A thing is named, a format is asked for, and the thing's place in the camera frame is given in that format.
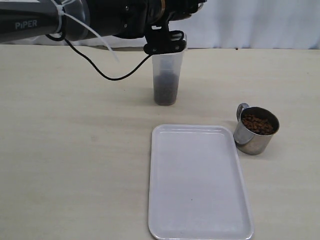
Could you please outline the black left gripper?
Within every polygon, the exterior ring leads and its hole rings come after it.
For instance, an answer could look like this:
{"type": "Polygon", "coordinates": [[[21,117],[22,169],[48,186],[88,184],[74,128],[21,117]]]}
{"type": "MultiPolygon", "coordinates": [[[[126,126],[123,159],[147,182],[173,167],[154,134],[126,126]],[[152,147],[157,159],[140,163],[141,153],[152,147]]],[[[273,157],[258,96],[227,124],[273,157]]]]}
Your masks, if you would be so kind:
{"type": "MultiPolygon", "coordinates": [[[[147,24],[166,21],[180,21],[190,18],[206,3],[206,0],[148,0],[147,24]]],[[[146,44],[143,51],[147,55],[165,55],[183,52],[187,48],[185,33],[169,31],[168,25],[153,29],[148,26],[144,32],[146,44]]]]}

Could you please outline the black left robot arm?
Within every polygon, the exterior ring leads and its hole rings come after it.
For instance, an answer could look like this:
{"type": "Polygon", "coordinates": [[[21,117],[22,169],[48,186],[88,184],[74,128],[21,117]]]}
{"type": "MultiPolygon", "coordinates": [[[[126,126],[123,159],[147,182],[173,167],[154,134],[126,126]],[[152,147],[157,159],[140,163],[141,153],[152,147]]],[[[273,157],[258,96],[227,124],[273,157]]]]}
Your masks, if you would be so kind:
{"type": "Polygon", "coordinates": [[[53,34],[69,41],[145,38],[148,55],[179,53],[187,46],[185,34],[170,30],[169,22],[190,18],[203,5],[202,0],[3,0],[0,40],[53,34]]]}

